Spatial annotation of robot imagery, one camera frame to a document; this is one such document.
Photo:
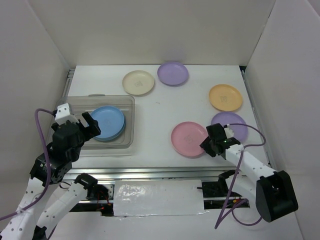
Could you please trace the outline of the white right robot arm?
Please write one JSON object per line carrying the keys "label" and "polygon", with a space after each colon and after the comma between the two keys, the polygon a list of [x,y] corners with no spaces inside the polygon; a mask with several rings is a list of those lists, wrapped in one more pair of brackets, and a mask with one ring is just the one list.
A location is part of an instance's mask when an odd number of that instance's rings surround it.
{"label": "white right robot arm", "polygon": [[268,223],[298,210],[299,205],[290,175],[277,171],[247,151],[251,144],[243,145],[234,137],[232,124],[215,123],[206,127],[207,138],[200,147],[211,157],[220,156],[235,165],[218,176],[218,191],[226,196],[225,209],[232,193],[241,195],[240,202],[255,208],[260,218]]}

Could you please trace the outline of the orange plate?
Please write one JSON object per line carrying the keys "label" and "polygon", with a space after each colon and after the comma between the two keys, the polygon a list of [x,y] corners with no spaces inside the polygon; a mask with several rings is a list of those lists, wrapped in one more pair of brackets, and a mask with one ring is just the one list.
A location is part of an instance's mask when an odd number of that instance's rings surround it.
{"label": "orange plate", "polygon": [[217,110],[223,112],[233,112],[238,110],[243,104],[241,93],[228,84],[217,84],[208,93],[209,102]]}

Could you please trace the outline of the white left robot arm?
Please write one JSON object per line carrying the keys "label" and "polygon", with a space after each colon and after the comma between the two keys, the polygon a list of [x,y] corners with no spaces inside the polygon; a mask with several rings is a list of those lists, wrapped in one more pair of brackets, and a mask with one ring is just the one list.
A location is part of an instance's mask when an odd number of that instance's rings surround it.
{"label": "white left robot arm", "polygon": [[88,112],[82,114],[87,123],[84,126],[71,113],[66,115],[65,120],[60,120],[60,112],[56,110],[51,112],[55,117],[55,123],[51,126],[54,131],[52,142],[46,144],[39,122],[39,112],[40,108],[35,111],[34,118],[43,154],[34,162],[17,210],[1,217],[1,220],[9,220],[0,232],[2,240],[48,240],[60,220],[79,201],[108,195],[108,189],[100,185],[96,178],[82,173],[58,200],[46,207],[51,195],[72,168],[72,163],[79,159],[84,143],[100,135],[101,130],[98,122]]}

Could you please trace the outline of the pink plate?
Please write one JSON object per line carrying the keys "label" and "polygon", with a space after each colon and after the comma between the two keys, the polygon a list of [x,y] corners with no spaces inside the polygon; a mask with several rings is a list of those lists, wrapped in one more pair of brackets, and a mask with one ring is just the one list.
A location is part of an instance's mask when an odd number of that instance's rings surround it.
{"label": "pink plate", "polygon": [[173,148],[182,156],[197,158],[204,153],[200,144],[208,137],[207,130],[193,121],[185,121],[176,125],[171,132]]}

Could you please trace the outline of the purple plate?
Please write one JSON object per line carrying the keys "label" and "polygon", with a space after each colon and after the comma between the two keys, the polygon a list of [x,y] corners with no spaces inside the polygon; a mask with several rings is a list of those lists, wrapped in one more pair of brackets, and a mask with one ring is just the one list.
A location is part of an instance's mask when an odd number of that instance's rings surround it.
{"label": "purple plate", "polygon": [[248,137],[248,128],[244,126],[243,124],[246,124],[244,119],[240,117],[238,114],[234,112],[220,112],[217,113],[212,119],[211,124],[221,124],[222,126],[228,125],[228,124],[240,124],[240,125],[231,125],[230,129],[234,133],[234,137],[239,140],[240,142],[243,142]]}
{"label": "purple plate", "polygon": [[168,61],[159,66],[157,76],[165,85],[180,86],[188,81],[189,71],[180,62]]}

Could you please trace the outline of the blue plate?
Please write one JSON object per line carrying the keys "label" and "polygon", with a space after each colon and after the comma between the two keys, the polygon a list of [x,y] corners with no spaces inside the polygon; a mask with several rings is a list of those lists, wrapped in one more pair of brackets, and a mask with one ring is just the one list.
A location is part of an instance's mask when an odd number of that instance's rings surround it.
{"label": "blue plate", "polygon": [[117,138],[125,129],[126,119],[123,112],[111,105],[95,109],[90,116],[98,122],[101,134],[94,139],[101,142],[111,141]]}

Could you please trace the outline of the cream plate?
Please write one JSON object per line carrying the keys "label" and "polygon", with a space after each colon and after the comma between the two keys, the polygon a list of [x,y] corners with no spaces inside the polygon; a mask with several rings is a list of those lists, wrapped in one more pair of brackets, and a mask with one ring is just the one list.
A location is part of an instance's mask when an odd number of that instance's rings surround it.
{"label": "cream plate", "polygon": [[155,78],[147,71],[134,70],[122,79],[122,87],[126,93],[134,96],[148,94],[155,85]]}

